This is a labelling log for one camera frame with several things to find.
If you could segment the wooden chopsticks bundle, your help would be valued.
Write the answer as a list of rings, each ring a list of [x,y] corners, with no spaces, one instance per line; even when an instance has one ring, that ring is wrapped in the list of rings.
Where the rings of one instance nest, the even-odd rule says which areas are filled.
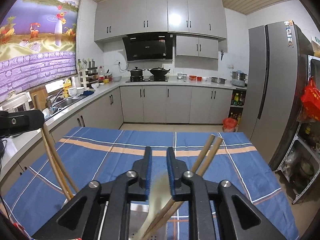
[[[141,239],[155,235],[185,202],[189,203],[189,238],[205,239],[205,235],[215,237],[207,181],[203,179],[203,175],[222,141],[221,137],[211,134],[190,171],[187,170],[185,162],[176,159],[173,148],[168,148],[167,170],[171,198]]]
[[[78,193],[79,189],[64,167],[57,150],[55,149],[53,137],[49,133],[45,122],[43,122],[41,127],[41,135],[44,148],[46,149],[46,155],[52,167],[55,178],[60,185],[66,199],[69,201],[74,197],[73,192]]]

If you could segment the white utensil holder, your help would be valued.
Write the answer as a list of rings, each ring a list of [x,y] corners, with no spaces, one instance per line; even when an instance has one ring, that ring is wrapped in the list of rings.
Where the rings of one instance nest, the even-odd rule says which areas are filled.
[[[98,237],[97,239],[102,239],[101,233],[102,233],[102,227],[103,227],[103,222],[105,220],[107,208],[108,208],[109,202],[107,201],[105,206],[104,206],[104,211],[103,211],[103,219],[100,224],[99,232],[98,232]],[[165,203],[156,204],[156,209],[163,209],[165,206]],[[131,204],[130,207],[130,220],[129,220],[129,239],[131,237],[135,236],[137,231],[142,227],[144,224],[145,220],[147,219],[147,216],[149,214],[149,204],[136,204],[133,203]],[[162,228],[160,228],[155,235],[152,235],[148,239],[167,239],[167,225],[164,225]]]

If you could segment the white plastic spoon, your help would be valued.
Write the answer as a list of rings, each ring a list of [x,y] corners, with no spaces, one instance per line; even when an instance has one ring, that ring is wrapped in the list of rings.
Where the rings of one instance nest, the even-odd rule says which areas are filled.
[[[157,214],[165,207],[171,198],[169,177],[163,173],[151,184],[149,194],[149,213],[141,228],[137,231],[133,239],[141,239]]]

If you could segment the white rice cooker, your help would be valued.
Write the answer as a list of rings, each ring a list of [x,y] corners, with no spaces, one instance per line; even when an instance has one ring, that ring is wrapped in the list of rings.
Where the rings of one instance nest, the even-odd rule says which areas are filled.
[[[1,105],[1,111],[9,113],[28,111],[30,110],[29,100],[30,96],[26,92],[11,93],[9,98]]]

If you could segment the steel sink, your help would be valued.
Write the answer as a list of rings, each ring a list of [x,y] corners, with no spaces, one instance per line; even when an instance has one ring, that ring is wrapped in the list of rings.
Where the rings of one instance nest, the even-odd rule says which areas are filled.
[[[59,102],[55,102],[52,104],[52,111],[53,113],[57,113],[66,107],[69,107],[70,105],[82,100],[84,96],[74,96],[74,97],[68,97],[66,99],[60,100]]]

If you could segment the blue plaid tablecloth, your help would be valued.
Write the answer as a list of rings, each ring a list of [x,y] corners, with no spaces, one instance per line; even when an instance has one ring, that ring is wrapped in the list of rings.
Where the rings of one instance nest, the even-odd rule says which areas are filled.
[[[295,219],[273,172],[249,139],[239,132],[220,133],[223,142],[204,179],[230,181],[287,238],[297,239]],[[78,188],[90,181],[115,180],[152,149],[151,176],[166,169],[166,151],[191,167],[207,141],[208,133],[144,132],[75,127],[55,145],[67,172]],[[46,155],[37,158],[4,195],[1,205],[13,222],[30,235],[61,209],[65,196]]]

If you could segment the white dish rack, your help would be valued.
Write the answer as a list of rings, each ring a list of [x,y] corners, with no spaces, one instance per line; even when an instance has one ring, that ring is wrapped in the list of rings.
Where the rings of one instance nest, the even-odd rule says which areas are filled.
[[[78,59],[78,74],[82,87],[91,88],[98,82],[98,68],[94,59]]]

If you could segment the scenic window blind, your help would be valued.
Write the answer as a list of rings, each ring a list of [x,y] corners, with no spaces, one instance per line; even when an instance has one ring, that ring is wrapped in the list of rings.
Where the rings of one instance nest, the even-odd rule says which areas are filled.
[[[1,22],[1,101],[77,74],[80,0],[17,0]]]

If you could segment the red trash bin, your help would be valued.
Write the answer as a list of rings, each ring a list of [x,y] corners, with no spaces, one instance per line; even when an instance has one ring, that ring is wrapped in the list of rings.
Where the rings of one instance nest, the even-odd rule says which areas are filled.
[[[238,122],[233,118],[225,118],[223,120],[223,132],[235,132]]]

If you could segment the grey lower cabinets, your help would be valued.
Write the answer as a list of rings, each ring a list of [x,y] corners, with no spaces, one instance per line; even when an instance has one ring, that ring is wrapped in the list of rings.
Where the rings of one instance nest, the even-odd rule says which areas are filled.
[[[55,142],[72,128],[119,129],[124,123],[221,124],[232,88],[192,85],[103,86],[48,120]]]

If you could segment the black cooking pot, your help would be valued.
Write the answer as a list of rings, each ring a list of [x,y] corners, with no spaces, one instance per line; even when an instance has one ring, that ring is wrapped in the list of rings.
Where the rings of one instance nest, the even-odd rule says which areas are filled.
[[[131,79],[143,77],[144,71],[145,71],[144,69],[140,69],[138,67],[135,67],[132,70],[128,70],[128,72],[130,72],[130,78]]]

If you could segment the steel steamer pot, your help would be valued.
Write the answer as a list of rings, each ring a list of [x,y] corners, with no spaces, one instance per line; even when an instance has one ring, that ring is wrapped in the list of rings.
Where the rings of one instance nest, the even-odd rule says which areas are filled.
[[[231,84],[237,87],[245,87],[247,74],[242,71],[233,71],[231,75]]]

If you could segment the black wok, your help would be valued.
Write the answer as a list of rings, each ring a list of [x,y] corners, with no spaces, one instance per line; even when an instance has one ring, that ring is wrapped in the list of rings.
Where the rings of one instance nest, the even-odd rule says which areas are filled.
[[[148,71],[153,75],[154,79],[165,79],[165,76],[170,72],[170,69],[164,69],[163,67],[156,67],[148,69]]]

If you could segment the grey refrigerator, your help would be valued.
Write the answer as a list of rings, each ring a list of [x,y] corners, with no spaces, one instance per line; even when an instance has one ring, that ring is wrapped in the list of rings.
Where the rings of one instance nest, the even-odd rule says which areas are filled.
[[[313,49],[292,20],[261,25],[248,33],[248,85],[239,131],[274,171],[298,127]]]

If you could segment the grey upper cabinets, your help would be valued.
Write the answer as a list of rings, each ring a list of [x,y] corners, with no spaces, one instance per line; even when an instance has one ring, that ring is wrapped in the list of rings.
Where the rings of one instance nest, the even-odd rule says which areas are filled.
[[[97,5],[95,42],[155,32],[174,35],[172,57],[217,59],[219,42],[227,38],[222,0],[105,0]]]

